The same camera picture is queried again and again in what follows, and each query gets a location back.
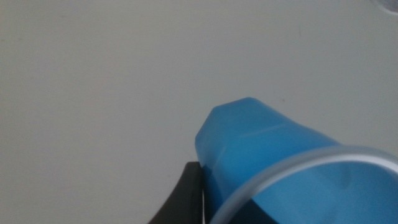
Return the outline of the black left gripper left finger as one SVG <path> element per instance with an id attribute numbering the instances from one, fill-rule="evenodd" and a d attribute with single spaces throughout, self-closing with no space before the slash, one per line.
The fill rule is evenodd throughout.
<path id="1" fill-rule="evenodd" d="M 186 163 L 168 199 L 149 224 L 201 224 L 203 180 L 199 162 Z"/>

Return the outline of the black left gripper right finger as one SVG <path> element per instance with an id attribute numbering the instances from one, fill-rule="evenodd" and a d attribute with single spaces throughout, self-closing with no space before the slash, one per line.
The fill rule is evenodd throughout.
<path id="1" fill-rule="evenodd" d="M 277 224 L 254 200 L 249 200 L 233 217 L 231 224 Z"/>

